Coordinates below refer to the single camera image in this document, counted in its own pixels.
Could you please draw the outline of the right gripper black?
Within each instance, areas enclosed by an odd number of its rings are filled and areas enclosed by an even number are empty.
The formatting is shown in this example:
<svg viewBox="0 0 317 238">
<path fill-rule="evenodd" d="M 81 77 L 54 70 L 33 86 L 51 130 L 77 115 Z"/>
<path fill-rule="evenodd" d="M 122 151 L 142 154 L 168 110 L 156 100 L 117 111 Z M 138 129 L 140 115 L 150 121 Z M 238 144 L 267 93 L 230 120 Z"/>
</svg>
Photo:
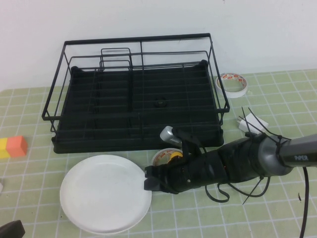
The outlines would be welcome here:
<svg viewBox="0 0 317 238">
<path fill-rule="evenodd" d="M 172 194 L 223 182 L 223 163 L 216 151 L 145 167 L 144 190 Z"/>
</svg>

